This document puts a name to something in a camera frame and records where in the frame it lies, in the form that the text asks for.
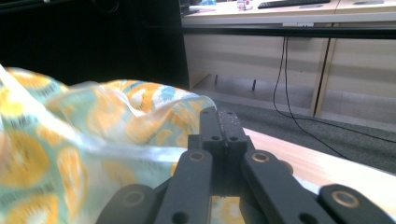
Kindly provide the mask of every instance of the gray carpet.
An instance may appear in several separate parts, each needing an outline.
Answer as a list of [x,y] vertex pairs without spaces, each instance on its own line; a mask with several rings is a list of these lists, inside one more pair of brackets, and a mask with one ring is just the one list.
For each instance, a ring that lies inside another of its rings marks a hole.
[[[280,115],[275,110],[218,100],[215,100],[215,103],[218,109],[224,108],[235,112],[245,128],[340,157],[318,140],[303,132],[292,119]],[[328,120],[323,121],[396,142],[396,133]],[[374,139],[314,121],[297,119],[297,122],[349,160],[396,174],[396,143]]]

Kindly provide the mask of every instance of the crumpled cloth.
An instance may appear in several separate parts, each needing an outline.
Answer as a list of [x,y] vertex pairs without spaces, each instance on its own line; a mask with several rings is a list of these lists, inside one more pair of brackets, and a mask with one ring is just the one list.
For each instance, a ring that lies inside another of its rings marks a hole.
[[[157,83],[68,87],[0,65],[0,223],[95,223],[117,190],[172,175],[210,106]],[[237,206],[214,198],[212,223],[240,222]]]

